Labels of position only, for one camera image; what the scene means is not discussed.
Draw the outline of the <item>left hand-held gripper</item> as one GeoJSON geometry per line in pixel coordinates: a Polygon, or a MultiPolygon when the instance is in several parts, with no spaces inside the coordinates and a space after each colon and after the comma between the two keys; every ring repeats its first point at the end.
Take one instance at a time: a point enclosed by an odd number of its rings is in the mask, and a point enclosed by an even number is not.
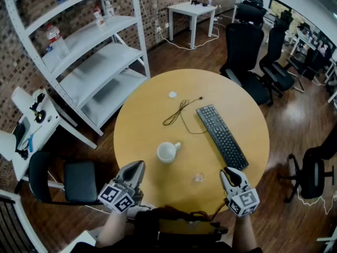
{"type": "Polygon", "coordinates": [[[105,184],[98,194],[98,200],[119,214],[140,205],[144,194],[139,186],[144,174],[144,161],[139,160],[127,164],[119,170],[117,179],[114,178],[105,184]]]}

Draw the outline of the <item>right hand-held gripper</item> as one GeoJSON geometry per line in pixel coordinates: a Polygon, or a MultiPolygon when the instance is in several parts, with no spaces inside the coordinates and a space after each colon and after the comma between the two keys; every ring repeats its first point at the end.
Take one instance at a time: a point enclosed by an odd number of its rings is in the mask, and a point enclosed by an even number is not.
{"type": "Polygon", "coordinates": [[[220,171],[223,189],[226,191],[228,208],[238,217],[251,214],[260,204],[255,188],[251,188],[246,175],[238,169],[225,167],[220,171]]]}

